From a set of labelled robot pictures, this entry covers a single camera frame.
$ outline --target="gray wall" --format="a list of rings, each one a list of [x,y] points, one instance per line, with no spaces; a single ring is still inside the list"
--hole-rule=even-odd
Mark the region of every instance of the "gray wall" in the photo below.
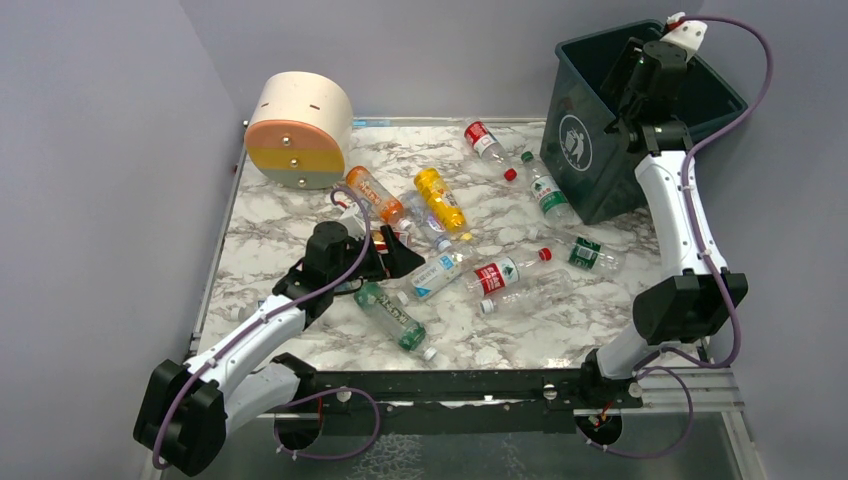
[[[734,365],[747,419],[770,479],[845,478],[848,4],[708,0],[704,13],[761,28],[777,63],[750,123],[699,158],[713,233],[751,284]],[[756,95],[756,40],[711,26],[705,55],[746,98]]]
[[[703,0],[181,0],[239,113],[286,70],[329,76],[356,115],[544,116],[557,43]]]
[[[241,122],[176,0],[0,12],[0,477],[138,478]]]

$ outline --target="water bottle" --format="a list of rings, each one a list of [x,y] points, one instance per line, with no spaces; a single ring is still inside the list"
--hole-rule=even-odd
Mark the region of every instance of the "water bottle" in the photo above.
[[[548,225],[568,227],[579,224],[580,217],[568,204],[565,194],[559,189],[545,164],[536,160],[530,152],[522,153],[521,161],[524,164],[530,194],[542,210]]]
[[[418,192],[406,192],[399,198],[406,216],[415,223],[418,230],[430,241],[438,252],[444,252],[451,246],[447,229],[424,203]]]
[[[571,276],[565,270],[555,270],[533,277],[525,288],[501,290],[480,301],[484,315],[511,313],[533,315],[560,304],[574,291]]]
[[[477,152],[477,155],[480,156],[483,162],[489,168],[497,165],[497,168],[500,170],[497,174],[503,174],[506,181],[511,182],[515,180],[518,174],[510,166],[509,155],[504,150],[501,142],[492,135],[492,132],[489,131],[486,125],[479,118],[473,117],[464,118],[462,125],[465,140]]]
[[[462,273],[480,261],[480,254],[471,245],[458,242],[407,275],[408,280],[398,297],[404,303],[409,298],[425,300],[445,288]]]
[[[603,245],[586,237],[557,230],[555,233],[531,228],[527,238],[534,240],[554,240],[551,244],[555,255],[577,268],[596,275],[613,279],[624,268],[626,254],[620,250]]]
[[[414,353],[429,362],[438,351],[430,346],[427,330],[418,320],[410,317],[403,308],[376,283],[366,283],[353,295],[353,299],[368,318],[374,320],[397,342],[400,348]]]
[[[553,257],[551,251],[543,248],[537,254],[527,256],[516,253],[508,257],[483,265],[468,272],[465,277],[465,288],[476,297],[482,297],[508,287],[521,280],[521,277],[531,277],[544,268],[544,263]]]

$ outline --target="marble surface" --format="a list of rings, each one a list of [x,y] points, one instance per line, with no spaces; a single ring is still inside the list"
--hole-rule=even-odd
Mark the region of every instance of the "marble surface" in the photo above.
[[[541,123],[493,127],[516,158],[538,153]],[[458,127],[371,127],[354,130],[349,167],[363,165],[396,196],[413,190],[412,178],[436,167],[463,208],[481,253],[499,255],[516,249],[528,253],[543,243],[525,239],[531,226],[544,225],[538,206],[524,185],[492,179],[489,170],[465,145]],[[283,188],[264,177],[248,160],[217,271],[200,350],[220,341],[237,325],[234,307],[255,305],[303,255],[313,226],[338,218],[326,191]],[[593,237],[626,252],[622,274],[604,280],[566,266],[574,294],[565,304],[521,318],[483,316],[455,281],[424,304],[407,311],[427,326],[440,354],[425,363],[400,350],[368,319],[350,296],[332,307],[299,337],[280,346],[324,370],[419,370],[470,368],[556,368],[579,366],[586,353],[603,345],[630,322],[637,293],[659,278],[659,248],[646,210],[571,232]],[[418,235],[413,248],[434,255]],[[402,280],[387,281],[388,290]]]

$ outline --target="orange bottle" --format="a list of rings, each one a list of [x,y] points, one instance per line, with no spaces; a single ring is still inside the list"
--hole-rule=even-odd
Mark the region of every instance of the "orange bottle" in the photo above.
[[[394,197],[365,167],[353,167],[345,178],[348,186],[374,205],[380,219],[397,230],[406,230],[412,222],[403,218],[403,204]]]

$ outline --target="plastic bottle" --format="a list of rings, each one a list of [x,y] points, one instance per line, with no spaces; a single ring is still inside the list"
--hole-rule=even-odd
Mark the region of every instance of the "plastic bottle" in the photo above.
[[[508,182],[515,180],[518,174],[510,166],[509,155],[507,155],[501,142],[486,128],[486,125],[479,118],[474,117],[464,118],[462,125],[465,141],[471,145],[471,148],[477,152],[483,162],[489,167],[494,167],[497,164],[497,168],[500,170],[497,174],[503,174]]]
[[[456,203],[450,187],[442,180],[442,176],[435,168],[427,168],[418,172],[415,176],[415,188],[424,197],[427,206],[433,210],[442,225],[451,233],[465,232],[468,223],[462,209]]]
[[[562,302],[574,291],[571,276],[565,270],[533,277],[523,289],[506,289],[480,301],[484,315],[515,313],[532,315]]]
[[[522,257],[524,257],[522,254],[501,257],[473,272],[466,273],[465,288],[478,297],[490,295],[521,280],[522,275],[527,277],[533,275],[553,255],[549,249],[543,248],[533,257]]]
[[[412,222],[403,218],[403,204],[398,201],[365,167],[353,167],[345,181],[356,194],[374,205],[380,219],[398,230],[407,230]]]
[[[401,302],[406,304],[409,297],[425,300],[450,282],[468,271],[480,261],[480,254],[465,242],[453,244],[438,257],[430,259],[414,272],[407,275],[409,280],[403,291],[398,293]]]
[[[533,199],[539,204],[545,221],[553,227],[579,224],[580,217],[568,204],[565,194],[557,186],[545,164],[536,160],[530,152],[522,153],[521,161],[527,175],[527,187]]]
[[[391,335],[400,348],[419,355],[427,362],[438,353],[427,341],[424,325],[403,311],[376,283],[363,285],[353,299],[369,318]]]
[[[400,196],[400,201],[404,205],[407,218],[415,223],[433,248],[438,252],[444,252],[450,248],[451,241],[447,229],[436,214],[427,207],[418,192],[406,192]]]
[[[533,240],[555,240],[549,247],[558,258],[577,268],[582,268],[605,278],[615,278],[624,268],[626,254],[589,238],[563,231],[530,229],[527,238]]]

